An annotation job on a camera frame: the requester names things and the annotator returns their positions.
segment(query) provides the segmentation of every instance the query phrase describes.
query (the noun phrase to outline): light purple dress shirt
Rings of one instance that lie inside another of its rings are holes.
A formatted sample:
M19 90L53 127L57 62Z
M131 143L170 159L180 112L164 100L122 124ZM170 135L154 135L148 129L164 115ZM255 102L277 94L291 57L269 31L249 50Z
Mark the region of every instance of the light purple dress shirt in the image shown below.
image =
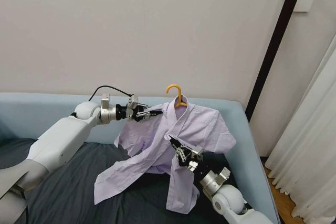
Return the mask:
M126 123L115 145L121 144L131 158L116 162L98 175L95 205L121 193L147 172L170 174L167 210L187 214L193 209L200 192L193 185L194 174L179 166L169 136L215 153L226 153L236 141L217 110L188 102L187 107L175 108L175 100L148 109L161 110L161 115Z

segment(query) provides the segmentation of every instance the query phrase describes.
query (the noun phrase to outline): wall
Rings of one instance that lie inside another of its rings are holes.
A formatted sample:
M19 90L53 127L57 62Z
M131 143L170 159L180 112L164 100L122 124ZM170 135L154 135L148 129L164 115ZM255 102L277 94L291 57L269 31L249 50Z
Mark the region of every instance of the wall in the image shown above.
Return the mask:
M245 106L282 1L0 0L0 91L163 96L179 83Z
M260 155L279 140L335 32L335 0L314 0L310 12L293 13L250 122Z

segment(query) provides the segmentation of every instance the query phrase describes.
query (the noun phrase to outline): black frame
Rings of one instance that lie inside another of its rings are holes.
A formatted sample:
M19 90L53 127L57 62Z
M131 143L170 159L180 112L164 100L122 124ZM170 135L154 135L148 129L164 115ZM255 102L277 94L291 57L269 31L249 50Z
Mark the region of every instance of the black frame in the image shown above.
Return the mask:
M248 101L245 110L245 114L248 121L250 121L252 118L254 109L257 105L258 99L263 90L262 88L264 87L269 70L271 69L271 66L279 49L282 38L284 37L286 28L289 23L289 19L293 13L296 2L297 0L285 0L282 6L277 24L275 25L264 60L262 61L263 63L261 64L257 80L254 84L253 91L251 93L250 99Z

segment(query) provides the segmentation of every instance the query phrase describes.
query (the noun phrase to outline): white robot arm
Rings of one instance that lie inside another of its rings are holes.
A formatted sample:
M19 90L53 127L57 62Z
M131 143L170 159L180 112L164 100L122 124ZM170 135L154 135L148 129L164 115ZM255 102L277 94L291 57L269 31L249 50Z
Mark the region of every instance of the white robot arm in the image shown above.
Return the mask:
M243 198L241 192L232 185L223 185L229 178L230 171L224 167L215 174L203 162L203 149L192 149L182 145L171 137L180 166L186 166L195 174L195 180L203 187L203 193L212 202L215 211L224 216L230 224L272 224L261 212L255 211Z
M161 111L144 112L146 104L130 95L127 106L109 104L103 94L101 106L88 101L78 105L70 116L62 118L30 147L21 163L0 170L0 223L14 223L26 208L24 192L38 186L48 174L66 164L88 138L97 124L125 118L139 121Z

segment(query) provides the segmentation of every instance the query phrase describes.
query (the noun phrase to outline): clothes hanger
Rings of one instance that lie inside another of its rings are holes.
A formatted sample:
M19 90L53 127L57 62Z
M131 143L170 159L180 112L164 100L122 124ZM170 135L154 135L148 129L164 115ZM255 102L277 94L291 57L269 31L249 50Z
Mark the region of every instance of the clothes hanger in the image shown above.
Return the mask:
M175 108L177 108L178 106L182 105L182 106L185 106L187 107L188 105L184 102L182 102L182 99L181 99L181 87L177 84L171 84L169 85L167 88L166 88L166 93L168 94L169 92L169 89L172 88L172 87L176 87L179 91L179 95L178 95L178 103L175 105Z

